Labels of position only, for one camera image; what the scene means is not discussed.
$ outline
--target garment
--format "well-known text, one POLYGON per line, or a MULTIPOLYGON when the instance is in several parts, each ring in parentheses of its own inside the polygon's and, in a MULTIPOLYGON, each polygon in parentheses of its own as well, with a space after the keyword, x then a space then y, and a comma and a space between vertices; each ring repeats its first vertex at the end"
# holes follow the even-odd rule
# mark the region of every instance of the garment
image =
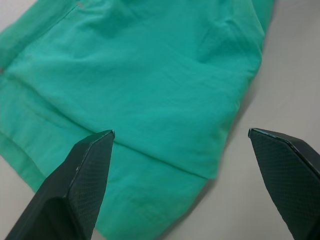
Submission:
POLYGON ((217 176, 273 0, 38 0, 0 35, 0 155, 36 191, 115 131, 97 229, 151 240, 217 176))

